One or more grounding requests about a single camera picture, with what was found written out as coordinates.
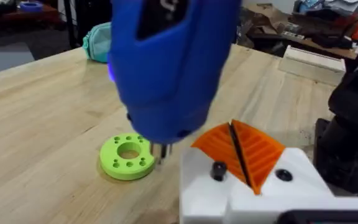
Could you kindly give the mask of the white orange left gripper right finger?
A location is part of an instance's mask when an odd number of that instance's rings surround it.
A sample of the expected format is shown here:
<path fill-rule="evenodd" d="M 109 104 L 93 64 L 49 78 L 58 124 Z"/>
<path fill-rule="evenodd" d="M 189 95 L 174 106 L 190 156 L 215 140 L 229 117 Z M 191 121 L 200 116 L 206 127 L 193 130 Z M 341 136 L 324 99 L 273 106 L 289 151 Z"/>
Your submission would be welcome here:
<path fill-rule="evenodd" d="M 283 212 L 317 208 L 334 195 L 307 155 L 268 134 L 232 120 L 226 162 L 238 183 L 227 198 L 226 223 L 276 223 Z"/>

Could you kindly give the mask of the white orange left gripper left finger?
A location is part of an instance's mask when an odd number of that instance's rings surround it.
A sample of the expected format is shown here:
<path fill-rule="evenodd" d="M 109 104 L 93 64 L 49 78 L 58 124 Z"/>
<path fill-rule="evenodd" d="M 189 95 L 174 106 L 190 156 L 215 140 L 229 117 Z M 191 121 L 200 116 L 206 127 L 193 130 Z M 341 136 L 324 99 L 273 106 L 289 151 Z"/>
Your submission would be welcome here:
<path fill-rule="evenodd" d="M 223 123 L 198 137 L 182 155 L 180 223 L 222 223 L 232 188 L 246 186 L 231 125 Z"/>

